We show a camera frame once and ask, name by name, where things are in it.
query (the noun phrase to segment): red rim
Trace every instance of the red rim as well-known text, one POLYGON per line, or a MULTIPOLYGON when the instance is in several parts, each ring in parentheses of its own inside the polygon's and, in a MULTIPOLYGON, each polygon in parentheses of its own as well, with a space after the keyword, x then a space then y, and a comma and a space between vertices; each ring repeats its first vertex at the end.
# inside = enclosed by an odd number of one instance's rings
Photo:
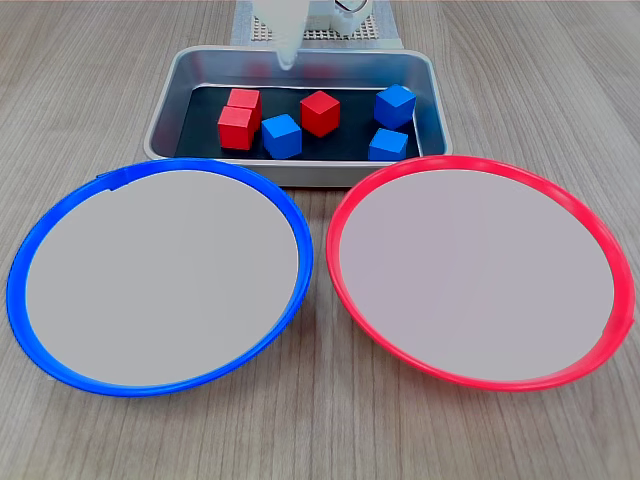
POLYGON ((573 382, 604 364, 622 344, 633 325, 635 290, 629 263, 606 225, 577 198, 548 180, 526 170, 484 158, 464 156, 433 156, 406 160, 378 170, 352 188, 338 206, 327 233, 327 265, 334 287, 353 319, 383 348, 435 377, 485 390, 525 392, 543 390, 573 382), (364 318, 354 304, 342 278, 340 240, 351 212, 371 192, 397 178, 432 170, 473 170, 491 173, 523 183, 543 193, 577 218, 602 248, 613 276, 614 298, 611 315, 602 337, 589 353, 573 365, 552 375, 517 382, 492 382, 449 373, 412 357, 382 337, 364 318))

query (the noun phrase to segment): blue cube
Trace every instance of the blue cube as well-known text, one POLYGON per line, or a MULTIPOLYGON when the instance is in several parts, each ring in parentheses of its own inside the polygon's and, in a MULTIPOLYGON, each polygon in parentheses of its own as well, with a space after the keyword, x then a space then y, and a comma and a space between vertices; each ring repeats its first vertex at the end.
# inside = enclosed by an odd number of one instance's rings
POLYGON ((369 144, 369 160, 399 162, 407 156, 409 136, 400 132, 379 129, 369 144))
POLYGON ((376 95, 373 118, 390 130, 413 118, 416 96, 407 88, 392 85, 376 95))
POLYGON ((262 122, 262 143, 271 157, 284 160, 302 153, 302 130, 289 115, 262 122))

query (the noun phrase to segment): metal tray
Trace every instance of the metal tray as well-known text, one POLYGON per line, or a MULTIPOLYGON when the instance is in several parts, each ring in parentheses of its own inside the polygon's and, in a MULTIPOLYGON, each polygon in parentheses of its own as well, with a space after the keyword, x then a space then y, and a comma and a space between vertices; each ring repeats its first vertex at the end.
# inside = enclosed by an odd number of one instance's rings
POLYGON ((393 162, 367 160, 366 143, 378 128, 373 97, 392 84, 417 96, 410 135, 411 156, 450 153, 433 67, 427 57, 407 50, 301 50, 295 66, 283 71, 271 50, 198 46, 179 52, 156 107, 144 143, 151 159, 191 156, 243 165, 283 187, 342 188, 355 185, 393 162), (272 160, 261 146, 234 153, 219 148, 217 119, 232 87, 259 88, 263 117, 289 113, 297 120, 296 95, 322 89, 342 100, 340 128, 321 141, 309 135, 295 159, 272 160), (274 97, 273 89, 285 89, 274 97))

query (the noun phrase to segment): tray rim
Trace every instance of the tray rim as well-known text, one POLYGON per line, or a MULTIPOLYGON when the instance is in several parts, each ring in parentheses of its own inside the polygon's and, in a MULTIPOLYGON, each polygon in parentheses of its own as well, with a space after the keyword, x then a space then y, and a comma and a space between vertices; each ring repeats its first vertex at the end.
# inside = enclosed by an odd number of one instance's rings
MULTIPOLYGON (((236 51, 236 52, 259 52, 265 54, 275 54, 275 50, 265 47, 242 47, 242 46, 218 46, 218 45, 195 45, 192 47, 188 47, 180 50, 173 58, 171 65, 169 67, 168 74, 165 78, 162 91, 160 93, 160 97, 156 102, 156 106, 154 108, 151 122, 149 127, 147 128, 147 132, 145 134, 143 150, 144 154, 151 160, 164 160, 171 157, 165 157, 162 155, 158 155, 153 148, 151 147, 151 140, 158 126, 158 121, 160 119, 160 114, 162 109, 164 108, 164 103, 166 101, 166 95, 169 90, 169 86, 173 82, 173 79, 176 74, 176 68, 180 60, 186 55, 196 52, 196 51, 236 51)), ((310 54, 320 54, 320 53, 330 53, 330 54, 338 54, 338 55, 350 55, 350 54, 359 54, 359 55, 406 55, 418 58, 427 64, 430 70, 431 77, 431 88, 433 91, 433 98, 435 100, 436 110, 438 112, 438 118, 440 120, 440 125, 442 129, 442 135, 444 140, 445 150, 441 155, 451 155, 451 142, 449 129, 447 126, 446 118, 444 115, 444 110, 442 107, 442 100, 440 97, 440 90, 438 88, 438 84, 435 77, 435 70, 433 67, 433 63, 431 59, 426 55, 416 52, 414 50, 406 50, 406 49, 341 49, 341 48, 302 48, 300 51, 310 54)), ((379 170, 380 168, 384 168, 390 165, 394 165, 397 162, 375 162, 375 165, 371 165, 371 162, 368 160, 359 160, 359 161, 340 161, 340 160, 272 160, 272 159, 229 159, 229 158, 216 158, 215 160, 230 163, 234 165, 240 165, 243 167, 269 167, 269 168, 302 168, 304 167, 314 167, 314 168, 362 168, 363 172, 366 171, 367 174, 379 170)))

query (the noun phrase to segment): white mesh grid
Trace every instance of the white mesh grid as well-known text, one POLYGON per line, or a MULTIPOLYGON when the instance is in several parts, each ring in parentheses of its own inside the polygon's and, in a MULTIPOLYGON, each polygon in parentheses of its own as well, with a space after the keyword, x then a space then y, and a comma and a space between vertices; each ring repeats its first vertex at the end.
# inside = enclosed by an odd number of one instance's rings
MULTIPOLYGON (((335 30, 307 30, 304 32, 304 40, 378 40, 378 26, 374 15, 369 15, 358 29, 351 35, 340 35, 335 30)), ((271 31, 258 18, 253 17, 251 29, 252 42, 264 42, 272 40, 271 31)))

